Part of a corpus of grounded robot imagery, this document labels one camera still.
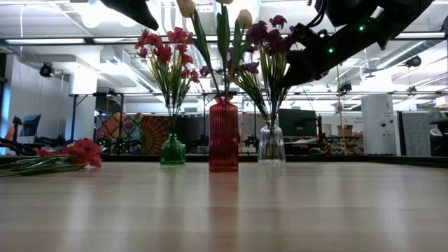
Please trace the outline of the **small tilted monitor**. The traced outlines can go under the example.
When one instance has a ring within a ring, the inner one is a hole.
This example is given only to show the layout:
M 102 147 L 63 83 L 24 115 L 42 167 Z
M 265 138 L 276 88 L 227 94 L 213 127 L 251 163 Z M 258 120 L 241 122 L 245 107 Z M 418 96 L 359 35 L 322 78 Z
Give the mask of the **small tilted monitor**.
M 21 137 L 35 137 L 41 119 L 41 114 L 27 115 L 22 121 Z

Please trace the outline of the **overhead LED light bar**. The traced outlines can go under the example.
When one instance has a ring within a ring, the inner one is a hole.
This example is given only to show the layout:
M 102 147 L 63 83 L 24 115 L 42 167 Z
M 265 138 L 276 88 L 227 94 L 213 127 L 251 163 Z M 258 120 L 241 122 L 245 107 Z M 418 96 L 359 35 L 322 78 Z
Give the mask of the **overhead LED light bar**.
M 83 46 L 83 45 L 132 45 L 139 36 L 110 37 L 45 37 L 45 38 L 0 38 L 0 46 Z M 392 38 L 392 41 L 443 40 L 441 31 L 403 32 Z

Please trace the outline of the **green glass vase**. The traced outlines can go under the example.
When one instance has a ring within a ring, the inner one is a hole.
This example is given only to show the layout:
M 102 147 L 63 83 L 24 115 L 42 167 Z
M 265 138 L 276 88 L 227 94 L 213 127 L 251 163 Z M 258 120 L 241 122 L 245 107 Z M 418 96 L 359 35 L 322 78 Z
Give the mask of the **green glass vase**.
M 182 165 L 186 161 L 186 145 L 178 140 L 177 134 L 170 134 L 161 147 L 162 165 Z

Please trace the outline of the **black-legged background table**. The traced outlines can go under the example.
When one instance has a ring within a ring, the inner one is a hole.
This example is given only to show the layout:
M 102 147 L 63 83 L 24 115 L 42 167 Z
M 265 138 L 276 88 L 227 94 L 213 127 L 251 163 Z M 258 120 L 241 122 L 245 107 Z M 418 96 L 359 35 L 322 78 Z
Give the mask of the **black-legged background table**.
M 73 99 L 71 115 L 67 120 L 68 132 L 66 140 L 74 142 L 78 139 L 92 138 L 95 127 L 96 100 L 98 98 L 117 99 L 120 105 L 120 114 L 123 114 L 125 94 L 122 92 L 94 92 L 90 94 L 69 94 Z

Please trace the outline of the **black computer monitor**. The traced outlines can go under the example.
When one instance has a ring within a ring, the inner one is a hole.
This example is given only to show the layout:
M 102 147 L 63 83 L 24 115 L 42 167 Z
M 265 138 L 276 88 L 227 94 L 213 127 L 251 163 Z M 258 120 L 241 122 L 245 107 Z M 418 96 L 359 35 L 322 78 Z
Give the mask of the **black computer monitor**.
M 315 111 L 280 109 L 279 126 L 285 137 L 316 137 L 317 121 Z

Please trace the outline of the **colourful mandala tapestry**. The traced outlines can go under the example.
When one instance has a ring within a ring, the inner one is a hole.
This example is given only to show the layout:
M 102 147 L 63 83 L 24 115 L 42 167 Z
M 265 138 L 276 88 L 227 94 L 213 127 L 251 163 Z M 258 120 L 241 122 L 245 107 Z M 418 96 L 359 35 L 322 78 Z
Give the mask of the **colourful mandala tapestry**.
M 104 154 L 159 156 L 168 140 L 167 116 L 141 113 L 98 115 L 94 138 Z

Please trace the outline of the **clear ribbed glass vase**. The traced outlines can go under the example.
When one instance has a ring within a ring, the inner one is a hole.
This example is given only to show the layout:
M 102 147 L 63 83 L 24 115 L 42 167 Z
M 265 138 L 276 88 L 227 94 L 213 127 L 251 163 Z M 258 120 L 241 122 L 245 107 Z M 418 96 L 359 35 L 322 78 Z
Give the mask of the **clear ribbed glass vase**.
M 277 123 L 266 122 L 260 129 L 258 162 L 266 165 L 282 165 L 286 162 L 284 136 Z

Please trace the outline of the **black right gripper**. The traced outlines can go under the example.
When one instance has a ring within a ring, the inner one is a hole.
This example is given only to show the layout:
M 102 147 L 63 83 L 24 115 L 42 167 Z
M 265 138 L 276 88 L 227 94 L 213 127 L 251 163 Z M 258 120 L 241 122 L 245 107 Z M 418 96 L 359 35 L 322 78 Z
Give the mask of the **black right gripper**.
M 297 24 L 290 34 L 293 42 L 304 46 L 286 54 L 289 68 L 280 79 L 282 88 L 317 81 L 332 68 L 356 53 L 376 43 L 385 48 L 389 34 L 380 29 L 374 18 L 363 18 L 336 31 L 321 36 L 303 24 Z

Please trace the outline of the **red ribbed glass vase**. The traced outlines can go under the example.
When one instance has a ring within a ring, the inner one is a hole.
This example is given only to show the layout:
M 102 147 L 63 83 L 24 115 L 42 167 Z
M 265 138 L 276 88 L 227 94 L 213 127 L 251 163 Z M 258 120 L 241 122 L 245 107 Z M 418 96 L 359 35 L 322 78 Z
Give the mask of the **red ribbed glass vase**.
M 209 109 L 209 171 L 239 170 L 238 108 L 231 103 L 231 94 L 215 96 Z

